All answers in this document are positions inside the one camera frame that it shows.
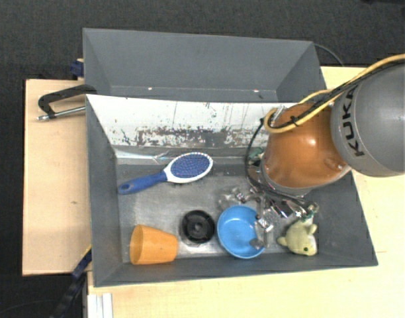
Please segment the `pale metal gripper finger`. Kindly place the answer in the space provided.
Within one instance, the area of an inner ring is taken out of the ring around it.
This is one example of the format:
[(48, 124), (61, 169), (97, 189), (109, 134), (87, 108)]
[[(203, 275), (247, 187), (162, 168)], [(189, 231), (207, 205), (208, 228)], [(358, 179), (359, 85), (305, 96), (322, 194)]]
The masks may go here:
[(270, 233), (274, 230), (274, 223), (270, 219), (257, 217), (255, 220), (255, 227), (259, 232)]
[(263, 249), (269, 247), (269, 234), (262, 232), (256, 234), (255, 238), (250, 240), (250, 245), (255, 249)]

